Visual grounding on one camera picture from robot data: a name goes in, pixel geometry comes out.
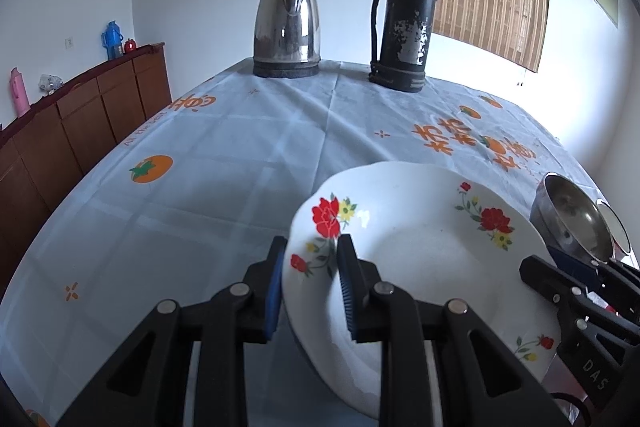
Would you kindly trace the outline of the stainless steel bowl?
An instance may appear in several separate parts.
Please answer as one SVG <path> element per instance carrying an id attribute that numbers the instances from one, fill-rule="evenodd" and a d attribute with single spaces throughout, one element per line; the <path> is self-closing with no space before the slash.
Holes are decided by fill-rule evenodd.
<path id="1" fill-rule="evenodd" d="M 529 220 L 544 243 L 584 263 L 606 263 L 613 241 L 596 203 L 570 179 L 546 173 L 537 185 Z"/>

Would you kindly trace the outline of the pink thermos bottle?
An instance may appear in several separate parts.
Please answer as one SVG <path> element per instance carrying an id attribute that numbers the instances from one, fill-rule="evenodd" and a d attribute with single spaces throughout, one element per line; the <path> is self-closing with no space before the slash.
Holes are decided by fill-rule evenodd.
<path id="1" fill-rule="evenodd" d="M 30 104 L 23 75 L 16 67 L 11 69 L 9 86 L 16 116 L 22 117 L 29 111 Z"/>

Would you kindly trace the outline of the blue water jug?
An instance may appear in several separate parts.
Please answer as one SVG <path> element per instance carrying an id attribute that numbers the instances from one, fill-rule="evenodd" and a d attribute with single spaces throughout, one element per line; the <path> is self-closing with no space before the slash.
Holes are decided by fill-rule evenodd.
<path id="1" fill-rule="evenodd" d="M 105 30 L 101 34 L 101 39 L 109 60 L 116 60 L 116 58 L 122 57 L 122 54 L 124 54 L 122 50 L 124 36 L 114 20 L 107 23 Z"/>

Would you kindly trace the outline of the stainless steel electric kettle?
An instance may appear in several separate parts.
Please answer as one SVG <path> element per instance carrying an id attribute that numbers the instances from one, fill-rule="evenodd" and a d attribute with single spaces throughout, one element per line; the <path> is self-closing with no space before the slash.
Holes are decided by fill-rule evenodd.
<path id="1" fill-rule="evenodd" d="M 317 75 L 320 42 L 317 0 L 259 0 L 253 74 L 290 79 Z"/>

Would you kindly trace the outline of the dark wooden sideboard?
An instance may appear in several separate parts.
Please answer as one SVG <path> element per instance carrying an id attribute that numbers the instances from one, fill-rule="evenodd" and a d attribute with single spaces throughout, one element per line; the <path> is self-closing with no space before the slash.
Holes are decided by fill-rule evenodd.
<path id="1" fill-rule="evenodd" d="M 102 158 L 171 102 L 165 45 L 83 72 L 1 131 L 1 288 L 52 212 Z"/>

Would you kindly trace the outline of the crumpled plastic bag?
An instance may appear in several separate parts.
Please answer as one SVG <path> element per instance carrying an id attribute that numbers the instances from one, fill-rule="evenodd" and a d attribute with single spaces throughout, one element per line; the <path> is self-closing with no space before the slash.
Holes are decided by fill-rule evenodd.
<path id="1" fill-rule="evenodd" d="M 64 81 L 61 77 L 49 74 L 42 74 L 39 78 L 38 88 L 44 95 L 51 95 L 63 87 Z"/>

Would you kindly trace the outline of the black thermos flask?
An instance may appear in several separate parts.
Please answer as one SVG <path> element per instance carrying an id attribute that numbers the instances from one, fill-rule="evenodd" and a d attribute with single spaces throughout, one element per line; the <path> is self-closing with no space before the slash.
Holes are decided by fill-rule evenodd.
<path id="1" fill-rule="evenodd" d="M 371 82 L 402 92 L 422 90 L 436 2 L 372 1 Z"/>

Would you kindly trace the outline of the small red jar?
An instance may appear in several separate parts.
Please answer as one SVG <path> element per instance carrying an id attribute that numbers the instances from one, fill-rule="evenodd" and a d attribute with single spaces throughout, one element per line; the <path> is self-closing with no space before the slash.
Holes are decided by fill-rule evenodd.
<path id="1" fill-rule="evenodd" d="M 137 49 L 137 43 L 134 39 L 127 39 L 124 43 L 124 52 L 131 53 L 134 52 L 135 49 Z"/>

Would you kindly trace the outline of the red flower white plate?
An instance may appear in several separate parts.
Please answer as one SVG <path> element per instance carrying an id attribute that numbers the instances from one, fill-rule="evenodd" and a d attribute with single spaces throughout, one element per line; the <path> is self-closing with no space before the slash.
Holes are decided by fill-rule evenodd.
<path id="1" fill-rule="evenodd" d="M 555 309 L 520 277 L 544 241 L 488 187 L 434 165 L 383 161 L 331 176 L 295 213 L 282 267 L 294 334 L 322 381 L 348 405 L 378 413 L 381 349 L 350 337 L 335 246 L 349 235 L 359 258 L 416 299 L 465 300 L 537 378 L 560 341 Z"/>

